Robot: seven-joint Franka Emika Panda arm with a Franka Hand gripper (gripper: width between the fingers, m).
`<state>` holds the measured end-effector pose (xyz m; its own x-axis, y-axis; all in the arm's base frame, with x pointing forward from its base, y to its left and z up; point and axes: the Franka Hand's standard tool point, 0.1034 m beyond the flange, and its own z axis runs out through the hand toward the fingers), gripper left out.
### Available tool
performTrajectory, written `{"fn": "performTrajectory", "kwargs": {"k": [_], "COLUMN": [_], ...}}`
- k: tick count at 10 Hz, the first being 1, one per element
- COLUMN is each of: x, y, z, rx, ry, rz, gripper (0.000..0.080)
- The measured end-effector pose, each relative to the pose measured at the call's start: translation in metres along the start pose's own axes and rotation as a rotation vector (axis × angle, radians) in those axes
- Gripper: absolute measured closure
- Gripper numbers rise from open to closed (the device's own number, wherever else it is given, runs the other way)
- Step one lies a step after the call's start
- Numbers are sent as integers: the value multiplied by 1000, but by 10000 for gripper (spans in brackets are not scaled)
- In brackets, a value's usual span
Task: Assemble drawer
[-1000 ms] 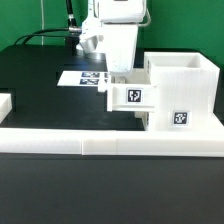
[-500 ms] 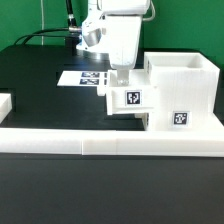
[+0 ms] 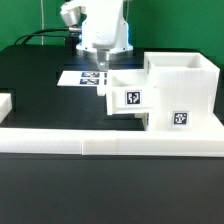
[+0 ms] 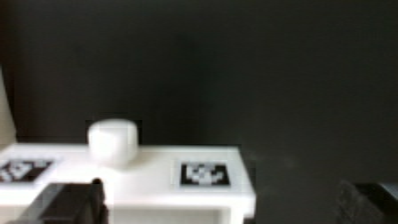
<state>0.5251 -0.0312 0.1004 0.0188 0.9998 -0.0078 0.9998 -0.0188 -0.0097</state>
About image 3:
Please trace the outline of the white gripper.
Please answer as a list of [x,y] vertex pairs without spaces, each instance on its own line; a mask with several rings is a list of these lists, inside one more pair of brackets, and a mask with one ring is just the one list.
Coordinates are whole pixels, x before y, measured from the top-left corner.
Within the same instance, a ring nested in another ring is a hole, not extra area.
[[99,71],[109,69],[107,50],[124,47],[123,0],[70,0],[61,6],[60,15],[67,26],[77,25],[81,15],[83,49],[97,51]]

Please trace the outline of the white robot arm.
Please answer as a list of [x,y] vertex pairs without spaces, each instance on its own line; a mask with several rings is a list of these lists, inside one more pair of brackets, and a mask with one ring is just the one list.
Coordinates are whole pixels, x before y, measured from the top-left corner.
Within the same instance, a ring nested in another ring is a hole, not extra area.
[[61,6],[60,15],[67,27],[76,26],[81,15],[81,42],[77,53],[96,60],[99,71],[108,71],[109,63],[133,51],[129,44],[129,25],[123,16],[126,0],[70,0]]

